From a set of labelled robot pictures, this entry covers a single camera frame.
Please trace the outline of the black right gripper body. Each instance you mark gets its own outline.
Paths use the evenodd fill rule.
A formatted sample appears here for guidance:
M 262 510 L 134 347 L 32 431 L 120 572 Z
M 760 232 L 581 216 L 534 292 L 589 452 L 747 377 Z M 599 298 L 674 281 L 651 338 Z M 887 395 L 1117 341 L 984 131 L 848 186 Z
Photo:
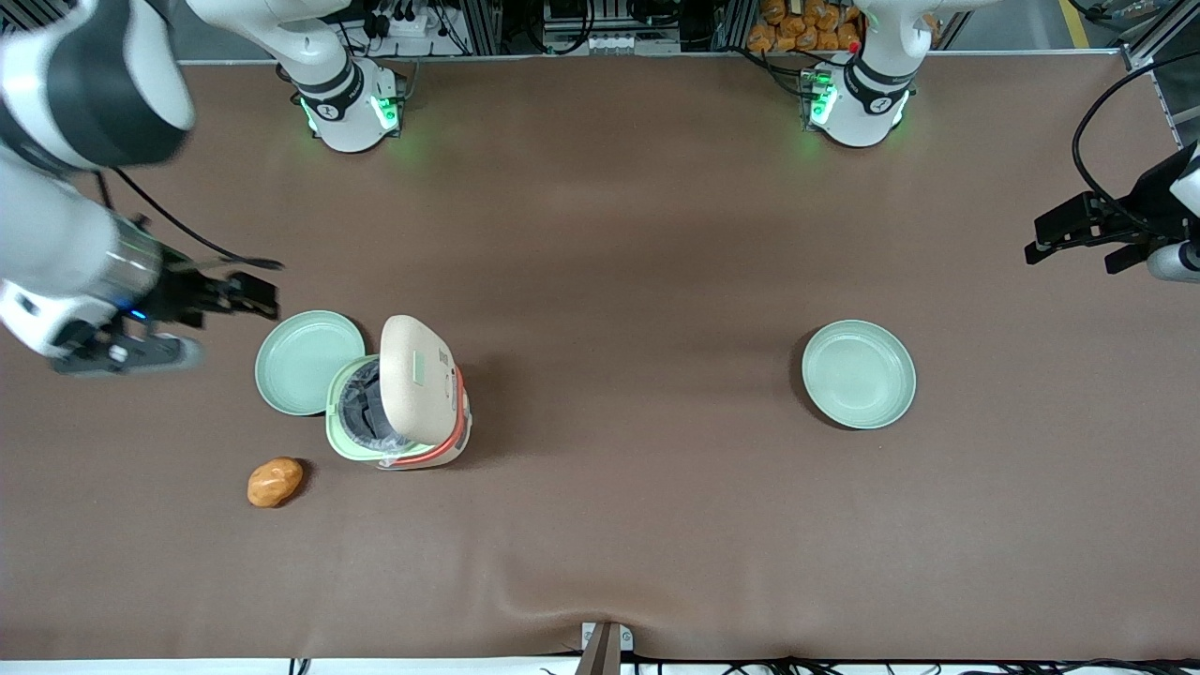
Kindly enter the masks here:
M 175 323 L 203 329 L 209 313 L 233 313 L 222 294 L 224 282 L 208 277 L 174 247 L 162 247 L 154 288 L 136 303 L 142 323 Z

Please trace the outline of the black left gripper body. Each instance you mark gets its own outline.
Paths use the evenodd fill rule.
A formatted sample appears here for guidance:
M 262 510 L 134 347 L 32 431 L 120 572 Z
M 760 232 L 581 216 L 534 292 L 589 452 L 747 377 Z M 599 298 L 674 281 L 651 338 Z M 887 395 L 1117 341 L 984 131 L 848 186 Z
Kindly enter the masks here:
M 1100 240 L 1126 244 L 1175 244 L 1196 235 L 1196 196 L 1181 197 L 1172 191 L 1194 187 L 1196 142 L 1142 172 L 1130 192 L 1116 198 L 1105 189 L 1093 189 L 1100 213 Z

